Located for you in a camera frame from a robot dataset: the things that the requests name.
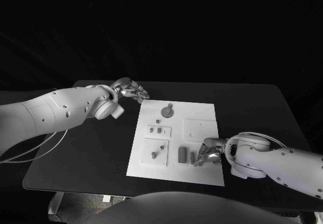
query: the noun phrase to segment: floor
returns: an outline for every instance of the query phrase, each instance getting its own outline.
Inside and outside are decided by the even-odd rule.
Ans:
[[[122,202],[122,197],[112,198],[112,204]],[[59,222],[59,219],[66,224],[82,224],[92,215],[99,213],[103,209],[110,207],[110,203],[102,202],[102,195],[87,195],[64,193],[59,210],[57,217],[50,217],[50,221]],[[320,213],[315,213],[317,224],[323,224]],[[301,224],[299,217],[286,219],[292,220],[296,224]]]

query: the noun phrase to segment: black table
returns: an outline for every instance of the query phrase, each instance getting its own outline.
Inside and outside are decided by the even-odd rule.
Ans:
[[[86,80],[77,81],[73,87],[110,83]],[[213,104],[220,138],[245,131],[258,132],[276,138],[286,146],[309,151],[273,85],[139,84],[154,100]],[[110,116],[103,120],[86,119],[67,131],[54,150],[31,163],[23,180],[25,189],[128,197],[161,191],[185,191],[222,196],[276,212],[323,211],[323,200],[281,186],[269,177],[243,180],[230,175],[224,157],[224,187],[126,176],[139,104],[129,98],[121,98],[119,105],[125,112],[118,119]],[[56,145],[61,135],[63,132],[53,136],[40,147],[38,154]]]

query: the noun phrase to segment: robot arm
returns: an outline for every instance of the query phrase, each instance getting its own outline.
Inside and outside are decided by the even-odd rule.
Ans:
[[[37,98],[0,106],[0,156],[18,142],[41,134],[64,131],[80,125],[86,118],[116,119],[122,114],[119,97],[138,103],[149,98],[142,87],[121,78],[110,86],[89,85],[56,90]]]
[[[271,149],[269,146],[263,137],[246,133],[226,140],[206,138],[194,166],[201,166],[203,162],[216,164],[220,153],[224,153],[232,175],[243,179],[268,175],[278,184],[321,199],[323,155],[289,147]]]

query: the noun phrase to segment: cable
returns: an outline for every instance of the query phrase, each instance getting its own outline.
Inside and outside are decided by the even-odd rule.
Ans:
[[[28,152],[31,152],[38,146],[41,146],[44,143],[46,143],[46,141],[53,137],[53,135],[44,140],[44,142],[41,143],[41,144],[38,144],[33,149],[30,149],[27,152],[24,152],[23,154],[20,154],[20,155],[17,155],[17,156],[14,156],[14,157],[11,157],[11,158],[8,158],[8,159],[5,159],[5,160],[2,160],[2,161],[0,161],[0,164],[1,163],[20,163],[20,162],[28,162],[28,161],[33,161],[33,160],[35,160],[37,158],[40,158],[41,156],[44,156],[53,149],[54,149],[54,147],[57,146],[57,144],[54,145],[54,147],[43,154],[43,155],[40,155],[38,157],[35,157],[35,158],[33,158],[33,159],[30,159],[30,160],[24,160],[24,161],[10,161],[10,160],[12,160],[12,159],[15,159],[17,157],[20,157],[20,156],[23,156],[24,154],[27,154]]]
[[[271,136],[268,136],[265,134],[259,134],[259,133],[255,133],[255,132],[240,132],[239,134],[253,134],[253,135],[258,135],[258,136],[269,139],[271,141],[273,141],[282,148],[286,148],[286,146],[275,138],[272,138]]]

